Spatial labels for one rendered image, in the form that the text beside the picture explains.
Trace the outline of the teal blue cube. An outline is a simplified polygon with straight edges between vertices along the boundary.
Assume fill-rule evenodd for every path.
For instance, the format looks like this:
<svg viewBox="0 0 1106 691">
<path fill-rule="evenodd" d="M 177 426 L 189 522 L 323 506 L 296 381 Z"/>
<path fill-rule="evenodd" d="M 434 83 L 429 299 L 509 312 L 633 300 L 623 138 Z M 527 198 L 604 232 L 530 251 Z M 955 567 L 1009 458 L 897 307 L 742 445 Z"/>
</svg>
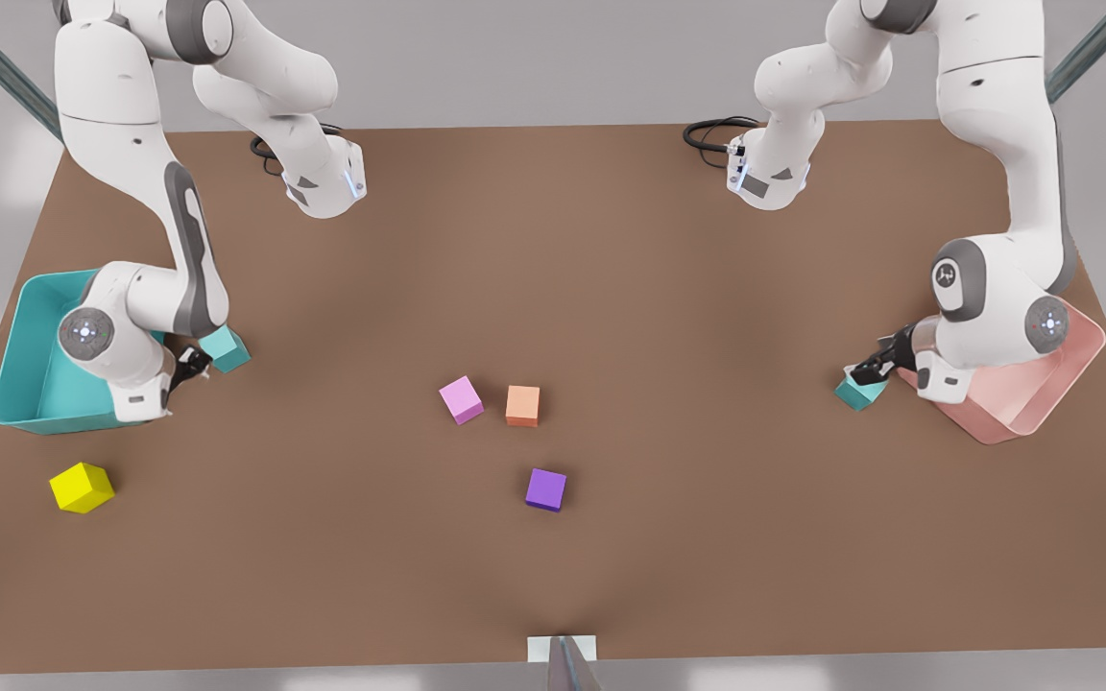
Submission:
<svg viewBox="0 0 1106 691">
<path fill-rule="evenodd" d="M 856 383 L 852 377 L 852 371 L 856 366 L 843 368 L 844 376 L 841 383 L 835 386 L 834 394 L 841 401 L 848 404 L 852 410 L 863 411 L 866 407 L 877 401 L 879 395 L 885 391 L 888 384 L 887 377 L 873 383 Z"/>
<path fill-rule="evenodd" d="M 251 360 L 243 341 L 227 324 L 198 341 L 198 346 L 212 358 L 212 367 L 218 371 L 233 371 Z"/>
</svg>

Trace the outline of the translucent pink bin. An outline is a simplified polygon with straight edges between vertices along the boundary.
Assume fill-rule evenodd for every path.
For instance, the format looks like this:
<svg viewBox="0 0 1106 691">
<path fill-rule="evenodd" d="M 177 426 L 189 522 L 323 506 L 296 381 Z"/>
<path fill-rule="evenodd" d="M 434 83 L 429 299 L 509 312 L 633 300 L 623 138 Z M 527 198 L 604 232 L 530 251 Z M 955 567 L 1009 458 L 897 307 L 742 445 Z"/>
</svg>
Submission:
<svg viewBox="0 0 1106 691">
<path fill-rule="evenodd" d="M 894 368 L 975 441 L 1035 433 L 1106 345 L 1088 316 L 1056 295 L 1031 295 L 978 320 L 930 318 Z"/>
</svg>

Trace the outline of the teal bin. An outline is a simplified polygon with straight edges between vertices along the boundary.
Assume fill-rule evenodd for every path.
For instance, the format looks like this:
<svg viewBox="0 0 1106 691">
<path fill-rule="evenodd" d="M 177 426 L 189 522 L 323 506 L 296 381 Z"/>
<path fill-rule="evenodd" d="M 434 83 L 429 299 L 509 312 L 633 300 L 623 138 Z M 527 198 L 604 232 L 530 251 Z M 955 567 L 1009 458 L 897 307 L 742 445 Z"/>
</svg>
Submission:
<svg viewBox="0 0 1106 691">
<path fill-rule="evenodd" d="M 39 274 L 19 290 L 0 368 L 0 425 L 40 436 L 127 427 L 107 384 L 71 363 L 58 328 L 93 270 Z"/>
</svg>

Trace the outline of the yellow cube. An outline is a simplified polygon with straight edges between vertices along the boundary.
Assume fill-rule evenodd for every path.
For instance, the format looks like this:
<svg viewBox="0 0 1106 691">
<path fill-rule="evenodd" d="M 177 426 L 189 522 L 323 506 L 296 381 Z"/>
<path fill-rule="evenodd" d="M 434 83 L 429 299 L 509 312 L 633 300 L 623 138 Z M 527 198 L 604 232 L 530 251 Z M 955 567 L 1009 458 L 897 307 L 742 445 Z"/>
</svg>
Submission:
<svg viewBox="0 0 1106 691">
<path fill-rule="evenodd" d="M 106 470 L 88 463 L 69 467 L 58 477 L 50 478 L 49 486 L 58 507 L 74 514 L 87 514 L 115 495 Z"/>
</svg>

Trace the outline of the pink cube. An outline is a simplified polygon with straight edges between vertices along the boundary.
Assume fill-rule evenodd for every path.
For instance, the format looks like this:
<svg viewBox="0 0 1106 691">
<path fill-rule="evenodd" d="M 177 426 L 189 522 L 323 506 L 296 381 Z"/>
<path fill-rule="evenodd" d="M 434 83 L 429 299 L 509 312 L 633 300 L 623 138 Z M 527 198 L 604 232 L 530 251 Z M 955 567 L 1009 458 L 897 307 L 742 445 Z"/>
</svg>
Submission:
<svg viewBox="0 0 1106 691">
<path fill-rule="evenodd" d="M 465 425 L 484 411 L 482 398 L 474 390 L 468 376 L 447 384 L 439 389 L 439 394 L 456 425 Z"/>
</svg>

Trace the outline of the purple cube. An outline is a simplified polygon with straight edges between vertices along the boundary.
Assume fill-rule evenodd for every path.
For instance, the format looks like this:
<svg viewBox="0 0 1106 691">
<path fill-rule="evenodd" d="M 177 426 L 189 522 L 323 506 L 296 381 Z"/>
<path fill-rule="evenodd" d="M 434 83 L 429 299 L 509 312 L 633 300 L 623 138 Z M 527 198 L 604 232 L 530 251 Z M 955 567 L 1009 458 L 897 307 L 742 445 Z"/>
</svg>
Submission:
<svg viewBox="0 0 1106 691">
<path fill-rule="evenodd" d="M 560 512 L 565 499 L 567 477 L 547 469 L 532 468 L 528 478 L 525 504 L 528 507 Z"/>
</svg>

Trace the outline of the white post foot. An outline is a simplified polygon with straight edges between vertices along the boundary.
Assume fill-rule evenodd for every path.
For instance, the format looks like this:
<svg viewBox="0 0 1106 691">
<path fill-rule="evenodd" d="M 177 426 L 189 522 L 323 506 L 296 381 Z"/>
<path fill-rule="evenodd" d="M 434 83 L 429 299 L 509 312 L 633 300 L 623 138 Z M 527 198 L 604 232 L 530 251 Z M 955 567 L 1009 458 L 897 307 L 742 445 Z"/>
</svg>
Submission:
<svg viewBox="0 0 1106 691">
<path fill-rule="evenodd" d="M 550 659 L 550 651 L 552 651 L 553 640 L 561 638 L 560 635 L 553 635 L 549 637 L 528 637 L 526 638 L 526 661 L 528 663 L 547 663 Z M 580 653 L 583 656 L 584 660 L 596 661 L 597 656 L 597 638 L 596 635 L 566 635 L 565 638 L 572 640 L 576 647 L 580 649 Z"/>
</svg>

